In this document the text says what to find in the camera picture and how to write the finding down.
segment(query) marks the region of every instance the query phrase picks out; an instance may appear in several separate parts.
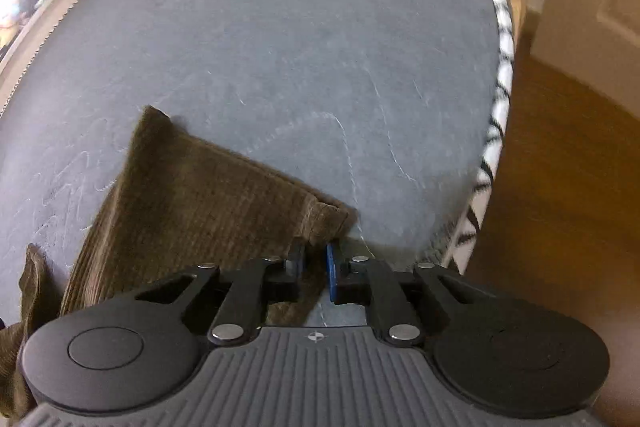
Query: chair seat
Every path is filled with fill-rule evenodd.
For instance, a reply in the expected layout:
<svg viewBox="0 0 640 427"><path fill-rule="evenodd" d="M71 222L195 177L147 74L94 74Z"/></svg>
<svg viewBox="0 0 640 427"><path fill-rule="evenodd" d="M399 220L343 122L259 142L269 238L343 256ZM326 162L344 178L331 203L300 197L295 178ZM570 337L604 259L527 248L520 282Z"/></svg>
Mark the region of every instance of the chair seat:
<svg viewBox="0 0 640 427"><path fill-rule="evenodd" d="M504 131L505 28L506 0L80 0L0 118L0 315L29 242L66 282L147 104L356 208L350 253L439 261Z"/></svg>

